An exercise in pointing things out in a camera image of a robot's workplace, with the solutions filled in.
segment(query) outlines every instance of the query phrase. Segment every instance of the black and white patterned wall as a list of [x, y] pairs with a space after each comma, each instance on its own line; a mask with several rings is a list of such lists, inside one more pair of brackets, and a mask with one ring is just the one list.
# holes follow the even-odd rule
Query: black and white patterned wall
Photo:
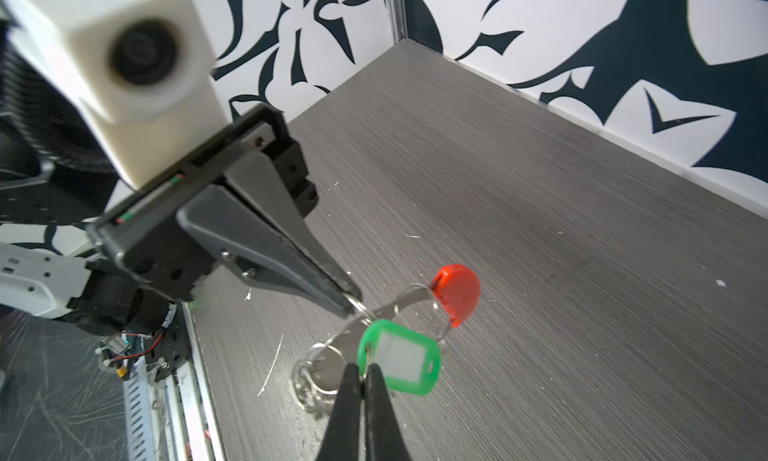
[[269, 102], [286, 120], [393, 44], [384, 0], [194, 0], [219, 59], [216, 92], [237, 116]]
[[768, 207], [768, 0], [406, 0], [408, 36]]

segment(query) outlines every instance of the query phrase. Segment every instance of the red key tag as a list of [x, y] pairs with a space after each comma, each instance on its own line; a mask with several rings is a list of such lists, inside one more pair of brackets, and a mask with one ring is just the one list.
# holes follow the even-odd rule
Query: red key tag
[[480, 280], [463, 264], [441, 267], [429, 289], [446, 309], [454, 328], [472, 315], [480, 301]]

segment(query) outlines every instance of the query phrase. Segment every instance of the gray table surface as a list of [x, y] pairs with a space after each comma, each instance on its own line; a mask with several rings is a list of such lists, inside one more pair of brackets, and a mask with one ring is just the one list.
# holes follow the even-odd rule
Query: gray table surface
[[0, 315], [0, 459], [127, 461], [123, 384], [98, 338], [21, 311]]
[[[290, 129], [368, 304], [482, 279], [436, 388], [393, 399], [414, 459], [768, 459], [768, 221], [413, 42]], [[229, 459], [313, 459], [290, 370], [345, 322], [222, 270], [194, 315]]]

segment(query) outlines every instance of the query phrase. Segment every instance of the black bracket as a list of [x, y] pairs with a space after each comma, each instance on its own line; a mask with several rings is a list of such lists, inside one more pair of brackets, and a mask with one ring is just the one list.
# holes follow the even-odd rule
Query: black bracket
[[178, 306], [174, 320], [170, 322], [163, 332], [163, 338], [147, 355], [149, 363], [153, 363], [160, 358], [164, 360], [155, 374], [155, 382], [167, 378], [186, 360], [192, 359], [192, 346], [189, 334], [187, 333], [187, 321], [184, 319], [184, 313], [181, 312], [181, 309], [181, 306]]
[[154, 334], [170, 309], [165, 297], [141, 289], [109, 260], [98, 258], [87, 264], [91, 276], [80, 297], [70, 299], [71, 312], [56, 321], [73, 323], [97, 336], [112, 336], [122, 331]]
[[282, 114], [259, 106], [88, 227], [143, 288], [189, 300], [222, 261], [251, 286], [345, 316], [360, 288], [303, 223], [318, 201]]

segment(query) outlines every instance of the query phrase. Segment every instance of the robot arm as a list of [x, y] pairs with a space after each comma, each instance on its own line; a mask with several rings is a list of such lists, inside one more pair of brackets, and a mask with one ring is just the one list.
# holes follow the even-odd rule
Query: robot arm
[[[9, 160], [32, 167], [0, 182], [0, 222], [72, 224], [101, 214], [117, 180], [110, 170], [135, 189], [88, 226], [101, 259], [57, 258], [90, 276], [72, 277], [62, 291], [38, 273], [46, 261], [11, 253], [21, 264], [0, 259], [10, 270], [0, 273], [4, 293], [12, 291], [5, 299], [102, 335], [129, 325], [152, 333], [222, 263], [250, 286], [354, 312], [360, 288], [302, 220], [318, 194], [298, 142], [265, 105], [227, 120], [191, 0], [3, 3], [11, 122], [0, 144], [18, 154]], [[45, 307], [32, 309], [32, 294]]]

